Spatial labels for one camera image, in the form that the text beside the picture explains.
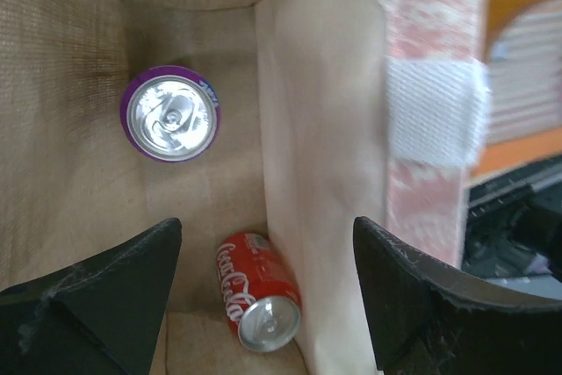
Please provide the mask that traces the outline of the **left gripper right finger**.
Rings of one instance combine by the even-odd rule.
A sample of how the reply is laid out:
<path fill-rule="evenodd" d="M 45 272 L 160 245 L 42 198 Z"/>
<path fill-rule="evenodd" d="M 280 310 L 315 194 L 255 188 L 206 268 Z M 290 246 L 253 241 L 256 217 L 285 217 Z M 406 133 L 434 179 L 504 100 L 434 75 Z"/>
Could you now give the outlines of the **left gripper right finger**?
<path fill-rule="evenodd" d="M 353 249 L 376 365 L 385 374 L 559 374 L 561 302 L 488 283 L 367 217 Z"/>

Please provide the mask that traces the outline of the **purple fanta can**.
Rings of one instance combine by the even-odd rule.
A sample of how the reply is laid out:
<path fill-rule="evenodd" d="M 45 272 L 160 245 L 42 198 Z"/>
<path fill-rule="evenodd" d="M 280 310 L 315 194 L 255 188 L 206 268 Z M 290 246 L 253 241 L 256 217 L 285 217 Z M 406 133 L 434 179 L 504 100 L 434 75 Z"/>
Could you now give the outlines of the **purple fanta can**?
<path fill-rule="evenodd" d="M 177 65 L 157 66 L 135 76 L 119 113 L 129 142 L 158 162 L 186 162 L 203 154 L 220 127 L 220 102 L 212 85 Z"/>

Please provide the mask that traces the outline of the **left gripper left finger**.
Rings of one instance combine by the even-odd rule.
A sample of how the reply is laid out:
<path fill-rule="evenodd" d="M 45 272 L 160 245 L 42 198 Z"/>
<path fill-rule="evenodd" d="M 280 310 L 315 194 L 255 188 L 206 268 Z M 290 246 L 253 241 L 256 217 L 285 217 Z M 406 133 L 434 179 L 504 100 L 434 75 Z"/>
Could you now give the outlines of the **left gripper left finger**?
<path fill-rule="evenodd" d="M 179 219 L 1 292 L 3 374 L 148 374 L 182 244 Z"/>

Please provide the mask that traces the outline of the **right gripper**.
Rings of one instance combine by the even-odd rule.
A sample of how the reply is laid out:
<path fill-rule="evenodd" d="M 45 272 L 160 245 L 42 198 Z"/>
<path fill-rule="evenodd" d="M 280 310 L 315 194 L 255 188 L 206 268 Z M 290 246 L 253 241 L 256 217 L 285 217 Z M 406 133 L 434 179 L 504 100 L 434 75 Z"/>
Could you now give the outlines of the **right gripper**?
<path fill-rule="evenodd" d="M 561 161 L 543 159 L 469 189 L 462 270 L 518 292 L 561 290 Z"/>

